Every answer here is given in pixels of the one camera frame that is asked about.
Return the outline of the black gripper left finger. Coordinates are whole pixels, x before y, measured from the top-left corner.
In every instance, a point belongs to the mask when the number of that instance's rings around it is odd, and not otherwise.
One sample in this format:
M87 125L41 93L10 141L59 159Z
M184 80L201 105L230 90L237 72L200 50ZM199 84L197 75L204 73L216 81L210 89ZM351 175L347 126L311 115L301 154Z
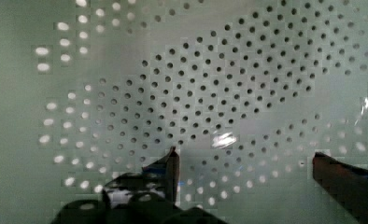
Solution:
M66 204L50 224L227 224L197 206L176 206L179 155L171 147L138 173L125 173L102 187L100 200Z

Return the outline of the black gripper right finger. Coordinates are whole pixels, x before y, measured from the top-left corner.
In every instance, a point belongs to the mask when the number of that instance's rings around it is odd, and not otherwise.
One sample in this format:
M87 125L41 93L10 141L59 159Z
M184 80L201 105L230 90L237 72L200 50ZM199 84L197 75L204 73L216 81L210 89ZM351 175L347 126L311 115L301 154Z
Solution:
M360 224L368 224L368 170L316 152L312 177Z

